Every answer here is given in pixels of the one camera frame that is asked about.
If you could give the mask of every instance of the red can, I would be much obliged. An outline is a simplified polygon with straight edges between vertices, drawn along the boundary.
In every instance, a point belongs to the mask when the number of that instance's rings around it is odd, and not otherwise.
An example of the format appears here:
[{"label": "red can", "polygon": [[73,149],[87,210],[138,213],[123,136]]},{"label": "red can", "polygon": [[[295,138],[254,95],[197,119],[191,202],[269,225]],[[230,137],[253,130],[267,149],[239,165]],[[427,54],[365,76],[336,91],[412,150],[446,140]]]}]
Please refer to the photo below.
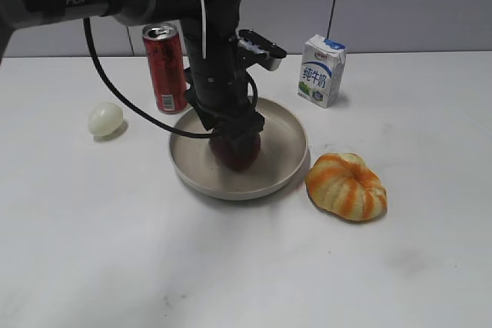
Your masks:
[{"label": "red can", "polygon": [[179,32],[170,23],[148,25],[143,30],[155,100],[160,111],[178,113],[188,105]]}]

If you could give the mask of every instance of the white egg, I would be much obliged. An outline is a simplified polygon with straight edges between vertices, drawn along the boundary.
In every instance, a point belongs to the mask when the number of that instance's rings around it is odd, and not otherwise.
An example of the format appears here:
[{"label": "white egg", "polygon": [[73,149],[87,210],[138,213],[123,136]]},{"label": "white egg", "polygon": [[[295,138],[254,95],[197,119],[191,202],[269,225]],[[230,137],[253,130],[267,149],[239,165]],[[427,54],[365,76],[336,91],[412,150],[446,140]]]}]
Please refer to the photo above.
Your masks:
[{"label": "white egg", "polygon": [[96,137],[107,136],[123,123],[123,110],[113,103],[100,103],[89,115],[89,131]]}]

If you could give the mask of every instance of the white milk carton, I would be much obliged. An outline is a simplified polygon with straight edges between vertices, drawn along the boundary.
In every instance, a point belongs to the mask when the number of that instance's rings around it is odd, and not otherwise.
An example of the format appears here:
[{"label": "white milk carton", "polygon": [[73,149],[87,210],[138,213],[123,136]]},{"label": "white milk carton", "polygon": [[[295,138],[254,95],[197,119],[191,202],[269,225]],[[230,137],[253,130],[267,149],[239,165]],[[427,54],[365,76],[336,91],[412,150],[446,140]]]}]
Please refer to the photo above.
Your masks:
[{"label": "white milk carton", "polygon": [[298,94],[322,108],[338,98],[347,49],[316,35],[304,44]]}]

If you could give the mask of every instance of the table surface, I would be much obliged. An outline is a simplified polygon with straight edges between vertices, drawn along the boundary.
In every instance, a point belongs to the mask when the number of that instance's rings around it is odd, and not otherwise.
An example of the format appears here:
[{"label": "table surface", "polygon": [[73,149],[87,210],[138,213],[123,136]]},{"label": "table surface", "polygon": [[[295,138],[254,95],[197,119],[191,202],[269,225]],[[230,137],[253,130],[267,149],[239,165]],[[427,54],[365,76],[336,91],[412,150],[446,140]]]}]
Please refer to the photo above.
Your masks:
[{"label": "table surface", "polygon": [[[87,58],[0,68],[0,327],[492,326],[492,52],[349,55],[327,110],[297,96],[301,57],[252,68],[262,96],[304,123],[311,161],[360,154],[389,210],[347,224],[308,199],[302,173],[235,204],[191,191],[168,134],[125,111]],[[159,114],[144,58],[104,58]]]}]

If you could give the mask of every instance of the plate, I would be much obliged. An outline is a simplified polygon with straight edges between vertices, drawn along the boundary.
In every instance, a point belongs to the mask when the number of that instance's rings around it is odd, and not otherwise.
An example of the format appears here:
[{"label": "plate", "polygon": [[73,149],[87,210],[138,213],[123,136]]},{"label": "plate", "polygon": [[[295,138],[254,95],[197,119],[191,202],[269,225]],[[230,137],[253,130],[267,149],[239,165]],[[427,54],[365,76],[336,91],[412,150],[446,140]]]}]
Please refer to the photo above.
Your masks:
[{"label": "plate", "polygon": [[[281,105],[259,98],[257,110],[265,117],[261,151],[246,171],[238,173],[221,165],[208,140],[172,134],[169,151],[178,176],[195,190],[223,200],[256,199],[285,186],[308,154],[308,137],[302,123]],[[175,127],[205,133],[193,109]]]}]

